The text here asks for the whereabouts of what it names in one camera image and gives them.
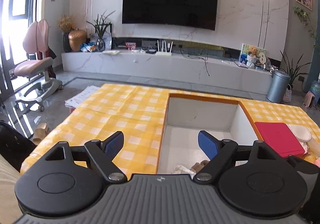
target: chair backrest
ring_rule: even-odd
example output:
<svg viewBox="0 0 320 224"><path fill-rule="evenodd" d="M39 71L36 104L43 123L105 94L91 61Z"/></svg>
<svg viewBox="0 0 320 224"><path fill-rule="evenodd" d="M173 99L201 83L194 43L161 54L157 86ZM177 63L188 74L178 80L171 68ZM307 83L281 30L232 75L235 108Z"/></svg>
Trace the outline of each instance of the chair backrest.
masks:
<svg viewBox="0 0 320 224"><path fill-rule="evenodd" d="M27 30L22 46L28 54L34 54L37 51L46 52L49 38L49 26L45 19L40 22L33 22Z"/></svg>

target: black bag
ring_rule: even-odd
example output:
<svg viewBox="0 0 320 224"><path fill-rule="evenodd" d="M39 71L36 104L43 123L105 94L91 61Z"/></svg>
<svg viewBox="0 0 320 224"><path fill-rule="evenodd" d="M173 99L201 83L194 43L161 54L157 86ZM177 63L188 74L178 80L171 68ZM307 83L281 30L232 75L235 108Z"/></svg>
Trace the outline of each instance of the black bag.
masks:
<svg viewBox="0 0 320 224"><path fill-rule="evenodd" d="M36 145L9 124L0 120L0 154L17 171Z"/></svg>

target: dark vase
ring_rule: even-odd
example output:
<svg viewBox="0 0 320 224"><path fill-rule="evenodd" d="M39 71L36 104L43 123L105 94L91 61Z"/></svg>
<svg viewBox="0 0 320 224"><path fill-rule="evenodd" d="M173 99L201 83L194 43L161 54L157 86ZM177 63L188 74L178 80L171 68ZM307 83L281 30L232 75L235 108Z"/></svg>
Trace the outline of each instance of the dark vase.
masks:
<svg viewBox="0 0 320 224"><path fill-rule="evenodd" d="M69 32L63 33L63 50L65 53L72 51L69 43Z"/></svg>
<svg viewBox="0 0 320 224"><path fill-rule="evenodd" d="M97 41L98 51L102 52L106 49L106 43L102 38L99 38Z"/></svg>

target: yellow checkered tablecloth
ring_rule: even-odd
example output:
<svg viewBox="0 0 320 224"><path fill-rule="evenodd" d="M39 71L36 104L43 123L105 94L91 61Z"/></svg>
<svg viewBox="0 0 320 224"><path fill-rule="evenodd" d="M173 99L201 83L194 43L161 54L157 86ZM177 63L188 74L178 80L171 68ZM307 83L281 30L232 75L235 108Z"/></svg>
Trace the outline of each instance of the yellow checkered tablecloth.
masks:
<svg viewBox="0 0 320 224"><path fill-rule="evenodd" d="M81 146L92 139L105 140L116 131L124 133L124 147L113 162L130 178L132 173L155 174L161 132L169 93L241 101L254 122L284 122L308 127L319 141L320 129L299 107L241 98L143 86L105 84L57 126L23 162L27 171L59 141ZM306 160L314 162L309 155Z"/></svg>

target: teddy bear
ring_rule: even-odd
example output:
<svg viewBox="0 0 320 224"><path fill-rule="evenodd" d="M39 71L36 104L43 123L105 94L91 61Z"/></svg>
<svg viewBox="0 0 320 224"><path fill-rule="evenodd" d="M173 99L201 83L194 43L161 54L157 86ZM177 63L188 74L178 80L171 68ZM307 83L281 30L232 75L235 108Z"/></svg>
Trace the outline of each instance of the teddy bear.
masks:
<svg viewBox="0 0 320 224"><path fill-rule="evenodd" d="M257 52L258 49L254 46L249 46L247 55L247 66L248 68L255 68L257 62Z"/></svg>

